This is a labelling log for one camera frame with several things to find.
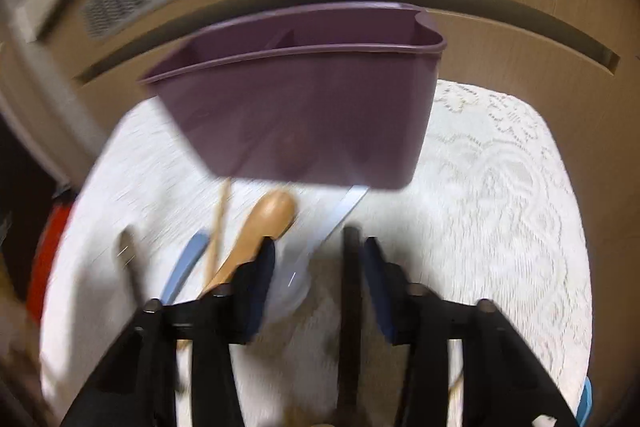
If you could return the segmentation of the wooden chopstick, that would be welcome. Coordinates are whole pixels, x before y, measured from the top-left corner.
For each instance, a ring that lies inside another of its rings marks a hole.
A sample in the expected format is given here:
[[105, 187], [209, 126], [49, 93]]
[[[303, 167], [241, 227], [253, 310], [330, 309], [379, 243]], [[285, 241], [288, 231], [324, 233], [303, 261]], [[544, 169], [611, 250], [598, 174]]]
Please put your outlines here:
[[228, 202], [231, 196], [230, 178], [224, 179], [220, 188], [220, 199], [216, 209], [212, 234], [210, 234], [209, 243], [206, 249], [206, 265], [203, 279], [203, 291], [209, 286], [211, 280], [217, 272], [218, 259], [220, 254], [222, 234], [224, 234], [224, 216], [228, 208]]

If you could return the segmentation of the wooden rice spoon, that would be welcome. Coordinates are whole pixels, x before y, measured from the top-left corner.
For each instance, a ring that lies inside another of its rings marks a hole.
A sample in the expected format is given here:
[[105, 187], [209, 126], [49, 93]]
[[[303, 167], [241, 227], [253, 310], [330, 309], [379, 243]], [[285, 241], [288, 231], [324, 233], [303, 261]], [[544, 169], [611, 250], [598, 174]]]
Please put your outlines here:
[[[278, 188], [262, 196], [256, 202], [244, 225], [239, 231], [238, 237], [230, 251], [229, 256], [217, 269], [213, 280], [210, 281], [206, 291], [201, 291], [198, 299], [202, 300], [206, 295], [214, 295], [215, 289], [222, 289], [224, 285], [232, 287], [233, 277], [242, 265], [251, 264], [258, 256], [264, 239], [280, 239], [294, 223], [297, 212], [296, 198], [283, 188]], [[253, 280], [247, 284], [241, 284], [238, 294], [239, 321], [247, 327], [246, 338], [254, 335], [262, 321], [270, 275], [254, 273]]]

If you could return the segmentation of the red round stool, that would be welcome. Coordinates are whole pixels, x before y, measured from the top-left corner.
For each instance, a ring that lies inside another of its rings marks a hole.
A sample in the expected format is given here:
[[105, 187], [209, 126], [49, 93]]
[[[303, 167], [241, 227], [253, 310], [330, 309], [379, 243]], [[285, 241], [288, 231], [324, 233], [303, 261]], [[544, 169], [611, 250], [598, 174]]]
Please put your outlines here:
[[41, 323], [44, 297], [46, 297], [52, 265], [72, 208], [71, 202], [56, 202], [53, 205], [32, 262], [32, 276], [27, 291], [26, 309], [37, 325]]

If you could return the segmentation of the blue plastic spoon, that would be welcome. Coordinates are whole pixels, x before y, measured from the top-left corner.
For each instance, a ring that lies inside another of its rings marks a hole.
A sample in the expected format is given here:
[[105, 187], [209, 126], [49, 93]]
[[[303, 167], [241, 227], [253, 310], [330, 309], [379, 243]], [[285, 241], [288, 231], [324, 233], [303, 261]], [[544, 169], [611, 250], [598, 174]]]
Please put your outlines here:
[[196, 232], [186, 243], [160, 294], [160, 302], [163, 305], [170, 306], [175, 302], [208, 243], [209, 236], [205, 231]]

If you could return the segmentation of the white lace tablecloth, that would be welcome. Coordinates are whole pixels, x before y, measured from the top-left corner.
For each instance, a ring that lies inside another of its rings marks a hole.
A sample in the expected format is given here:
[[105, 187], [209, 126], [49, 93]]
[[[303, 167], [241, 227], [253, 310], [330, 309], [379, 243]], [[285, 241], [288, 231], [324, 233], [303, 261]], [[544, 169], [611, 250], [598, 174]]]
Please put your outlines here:
[[[157, 297], [189, 239], [208, 229], [220, 182], [155, 98], [131, 109], [84, 185], [55, 256], [41, 321], [41, 386], [62, 417], [131, 317], [116, 260], [134, 232]], [[457, 303], [495, 301], [570, 407], [592, 338], [589, 262], [570, 178], [544, 120], [513, 96], [439, 81], [422, 155], [399, 192], [370, 192], [349, 222], [413, 282]], [[310, 426], [337, 398], [341, 237], [312, 258], [305, 301], [232, 351], [250, 426]]]

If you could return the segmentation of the purple plastic utensil caddy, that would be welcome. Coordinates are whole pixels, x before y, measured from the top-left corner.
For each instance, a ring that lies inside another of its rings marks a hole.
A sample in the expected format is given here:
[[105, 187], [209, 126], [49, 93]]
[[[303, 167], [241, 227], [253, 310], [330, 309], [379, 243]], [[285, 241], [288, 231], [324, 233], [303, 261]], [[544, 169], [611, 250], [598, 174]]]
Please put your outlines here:
[[142, 83], [216, 176], [399, 190], [446, 45], [420, 6], [299, 5], [205, 27]]

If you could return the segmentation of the black handled utensil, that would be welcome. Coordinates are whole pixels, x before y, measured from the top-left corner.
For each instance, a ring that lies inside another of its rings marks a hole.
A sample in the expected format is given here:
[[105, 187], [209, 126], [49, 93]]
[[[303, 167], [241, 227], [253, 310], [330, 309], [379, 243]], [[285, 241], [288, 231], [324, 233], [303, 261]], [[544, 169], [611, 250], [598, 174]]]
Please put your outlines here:
[[145, 304], [145, 298], [132, 228], [124, 228], [118, 236], [117, 259], [127, 275], [134, 304], [138, 308], [142, 308]]

